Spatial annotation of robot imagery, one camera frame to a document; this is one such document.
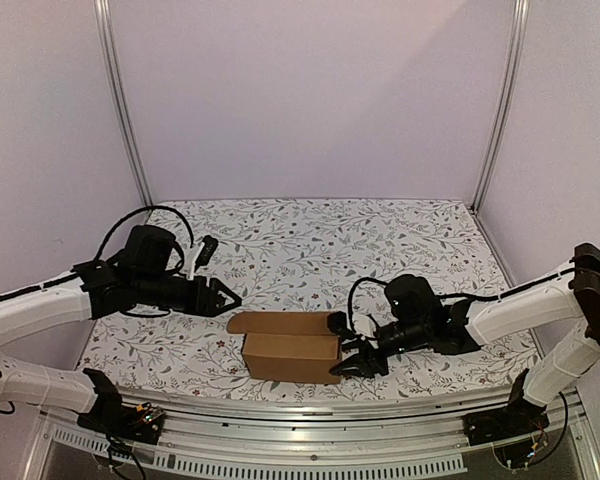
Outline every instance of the floral patterned surface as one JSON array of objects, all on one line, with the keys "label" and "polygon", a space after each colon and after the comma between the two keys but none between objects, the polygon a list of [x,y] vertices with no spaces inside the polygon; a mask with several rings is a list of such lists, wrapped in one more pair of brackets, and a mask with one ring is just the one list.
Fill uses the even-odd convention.
[{"label": "floral patterned surface", "polygon": [[[101,319],[81,364],[132,388],[213,398],[341,402],[431,396],[512,382],[537,361],[531,336],[503,338],[480,352],[444,356],[420,351],[389,360],[390,374],[339,385],[252,380],[242,336],[225,331],[241,310],[345,310],[361,276],[425,276],[436,292],[493,293],[505,282],[464,205],[416,200],[223,200],[167,202],[190,219],[196,237],[220,240],[208,267],[243,298],[243,307],[214,319],[173,313],[161,319]],[[149,223],[186,230],[167,212]],[[382,324],[393,320],[382,291],[361,287],[355,305]]]}]

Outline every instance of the box lid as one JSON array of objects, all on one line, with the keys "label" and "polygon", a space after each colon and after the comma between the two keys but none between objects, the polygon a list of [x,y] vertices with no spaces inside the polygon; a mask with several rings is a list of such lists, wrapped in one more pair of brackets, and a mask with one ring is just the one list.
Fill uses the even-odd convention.
[{"label": "box lid", "polygon": [[242,348],[244,357],[337,360],[338,338],[327,335],[272,335],[249,333]]},{"label": "box lid", "polygon": [[241,312],[227,324],[229,333],[274,335],[329,335],[327,317],[331,312]]}]

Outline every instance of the floral tablecloth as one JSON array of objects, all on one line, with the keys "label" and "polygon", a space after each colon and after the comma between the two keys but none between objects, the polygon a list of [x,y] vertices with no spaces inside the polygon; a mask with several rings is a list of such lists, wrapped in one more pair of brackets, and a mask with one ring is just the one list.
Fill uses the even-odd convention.
[{"label": "floral tablecloth", "polygon": [[[345,310],[361,276],[425,276],[436,292],[493,293],[503,276],[460,202],[417,200],[214,200],[166,202],[190,219],[197,239],[220,240],[198,274],[220,278],[243,298],[240,310],[214,319],[172,313],[161,319],[112,315],[97,322],[81,364],[126,387],[213,398],[276,402],[342,402],[432,396],[510,384],[537,361],[528,332],[482,351],[430,351],[389,360],[390,374],[339,385],[252,380],[242,336],[225,331],[241,310]],[[177,217],[154,212],[149,223],[177,234]],[[355,304],[381,324],[393,320],[382,291],[359,289]]]}]

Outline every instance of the brown box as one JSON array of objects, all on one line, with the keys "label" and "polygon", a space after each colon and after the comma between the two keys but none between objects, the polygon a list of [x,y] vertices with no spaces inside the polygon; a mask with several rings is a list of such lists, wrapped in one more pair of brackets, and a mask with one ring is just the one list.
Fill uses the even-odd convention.
[{"label": "brown box", "polygon": [[242,312],[227,324],[246,335],[242,357],[251,378],[293,383],[340,383],[329,369],[341,361],[330,312]]}]

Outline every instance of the white wall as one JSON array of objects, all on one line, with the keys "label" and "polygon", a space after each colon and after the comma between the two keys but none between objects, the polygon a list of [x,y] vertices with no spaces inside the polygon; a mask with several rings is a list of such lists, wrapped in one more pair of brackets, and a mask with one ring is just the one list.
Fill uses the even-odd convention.
[{"label": "white wall", "polygon": [[[483,219],[517,281],[600,248],[600,1],[531,2]],[[553,348],[566,326],[541,330]],[[579,384],[600,445],[600,365]]]},{"label": "white wall", "polygon": [[[0,292],[88,260],[139,206],[91,0],[0,2]],[[89,324],[10,345],[73,368]],[[0,479],[17,478],[34,409],[0,417]]]},{"label": "white wall", "polygon": [[470,200],[508,0],[112,2],[158,200]]}]

